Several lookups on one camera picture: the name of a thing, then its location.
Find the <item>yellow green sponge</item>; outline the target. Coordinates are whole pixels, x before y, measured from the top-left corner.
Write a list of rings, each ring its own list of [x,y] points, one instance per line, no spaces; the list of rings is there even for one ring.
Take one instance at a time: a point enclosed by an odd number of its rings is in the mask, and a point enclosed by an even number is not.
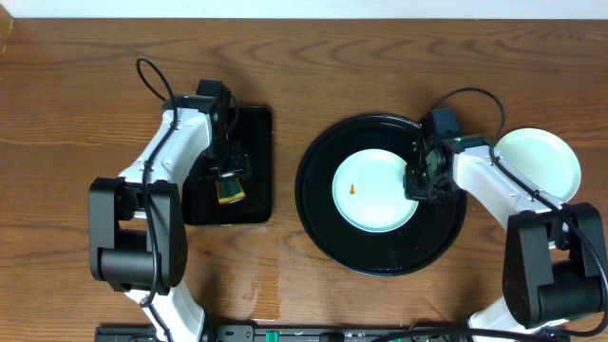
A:
[[[239,178],[217,181],[216,189],[220,205],[234,203],[246,198]]]

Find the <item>light blue plate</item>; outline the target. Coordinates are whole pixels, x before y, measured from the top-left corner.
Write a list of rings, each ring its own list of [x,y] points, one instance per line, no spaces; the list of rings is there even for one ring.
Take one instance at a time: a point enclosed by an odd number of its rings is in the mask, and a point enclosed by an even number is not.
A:
[[[579,191],[579,159],[557,135],[521,128],[504,135],[497,147],[512,166],[550,195],[569,201]]]
[[[357,151],[337,167],[332,199],[349,224],[369,233],[396,230],[407,223],[418,202],[405,196],[406,161],[383,149]]]

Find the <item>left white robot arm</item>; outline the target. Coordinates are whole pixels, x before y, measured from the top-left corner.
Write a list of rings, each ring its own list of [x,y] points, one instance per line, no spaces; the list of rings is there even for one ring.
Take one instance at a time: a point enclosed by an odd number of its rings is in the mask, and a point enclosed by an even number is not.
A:
[[[245,199],[247,155],[229,140],[237,122],[230,92],[171,95],[141,155],[118,177],[89,187],[90,272],[138,303],[158,341],[203,336],[204,309],[183,280],[188,242],[181,190],[188,179],[201,179],[212,182],[220,205]]]

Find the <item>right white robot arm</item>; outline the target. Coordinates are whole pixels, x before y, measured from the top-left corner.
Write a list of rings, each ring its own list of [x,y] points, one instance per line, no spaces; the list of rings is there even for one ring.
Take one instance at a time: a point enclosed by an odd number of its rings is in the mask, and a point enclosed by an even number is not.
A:
[[[469,319],[513,337],[563,334],[562,323],[607,312],[603,224],[589,203],[568,204],[517,170],[483,135],[421,136],[404,176],[413,200],[468,193],[506,232],[503,296]]]

